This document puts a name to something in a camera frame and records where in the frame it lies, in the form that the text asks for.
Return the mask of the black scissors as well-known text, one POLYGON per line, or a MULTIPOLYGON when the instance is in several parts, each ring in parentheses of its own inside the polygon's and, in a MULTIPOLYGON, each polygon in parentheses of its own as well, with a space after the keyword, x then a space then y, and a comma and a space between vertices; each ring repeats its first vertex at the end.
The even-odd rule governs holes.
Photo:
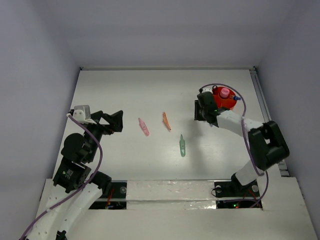
POLYGON ((213 85, 212 86, 212 93, 214 94, 217 90, 218 90, 218 86, 217 85, 213 85))

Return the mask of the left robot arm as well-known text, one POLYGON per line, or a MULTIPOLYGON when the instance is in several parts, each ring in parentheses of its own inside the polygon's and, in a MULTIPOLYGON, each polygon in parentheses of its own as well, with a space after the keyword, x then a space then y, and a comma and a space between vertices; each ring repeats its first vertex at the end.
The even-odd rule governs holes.
POLYGON ((103 160, 100 141, 104 135, 122 132, 123 111, 91 113, 89 105, 77 105, 66 116, 84 133, 65 138, 45 210, 24 231, 22 240, 68 240, 90 206, 112 192, 111 177, 99 171, 103 160), (98 166, 92 170, 88 164, 97 152, 98 166))

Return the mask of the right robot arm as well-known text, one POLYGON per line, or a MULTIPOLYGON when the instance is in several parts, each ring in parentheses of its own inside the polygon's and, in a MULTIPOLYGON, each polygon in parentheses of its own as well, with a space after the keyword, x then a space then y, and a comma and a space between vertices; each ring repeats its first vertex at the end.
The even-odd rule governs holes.
POLYGON ((218 107, 211 92, 202 92, 194 101, 196 121, 228 130, 243 137, 249 161, 231 176, 230 181, 216 182, 214 190, 219 198, 242 196, 267 170, 290 155, 289 147, 278 124, 270 120, 258 122, 236 114, 227 107, 218 107))

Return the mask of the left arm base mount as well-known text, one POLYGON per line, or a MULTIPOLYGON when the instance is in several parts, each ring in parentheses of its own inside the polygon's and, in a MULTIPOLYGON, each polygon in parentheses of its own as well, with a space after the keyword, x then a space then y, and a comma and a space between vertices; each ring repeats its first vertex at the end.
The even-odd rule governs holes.
POLYGON ((113 181, 108 193, 104 193, 90 207, 90 210, 125 210, 127 208, 127 182, 113 181))

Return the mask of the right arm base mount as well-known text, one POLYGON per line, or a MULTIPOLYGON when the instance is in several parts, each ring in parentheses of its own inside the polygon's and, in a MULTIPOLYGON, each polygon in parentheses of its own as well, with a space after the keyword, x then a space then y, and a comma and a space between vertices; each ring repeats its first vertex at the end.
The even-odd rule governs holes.
POLYGON ((218 199, 218 208, 262 208, 256 179, 249 181, 248 184, 241 185, 234 173, 230 180, 216 181, 210 193, 218 199))

